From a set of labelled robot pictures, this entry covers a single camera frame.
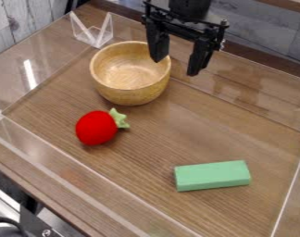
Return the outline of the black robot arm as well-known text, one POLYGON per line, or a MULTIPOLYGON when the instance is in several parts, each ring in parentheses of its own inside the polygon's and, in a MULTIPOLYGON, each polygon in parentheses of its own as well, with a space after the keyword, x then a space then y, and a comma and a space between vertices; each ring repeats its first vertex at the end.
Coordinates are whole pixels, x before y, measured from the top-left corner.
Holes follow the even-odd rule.
POLYGON ((188 75, 196 76, 209 65, 213 53, 224 49, 229 22, 211 11, 212 0, 169 0, 168 8, 145 0, 142 24, 150 57, 158 63, 170 53, 170 36, 193 42, 188 75))

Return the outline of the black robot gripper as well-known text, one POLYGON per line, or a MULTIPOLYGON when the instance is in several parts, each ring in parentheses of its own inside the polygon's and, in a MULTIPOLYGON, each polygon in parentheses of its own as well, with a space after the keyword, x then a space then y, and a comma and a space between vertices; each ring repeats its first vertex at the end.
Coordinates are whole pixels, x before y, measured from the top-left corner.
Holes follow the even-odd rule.
POLYGON ((212 0, 144 0, 142 24, 150 57, 158 63, 169 55, 170 34, 194 41, 188 75, 196 76, 208 66, 213 49, 225 44, 227 19, 212 10, 212 0))

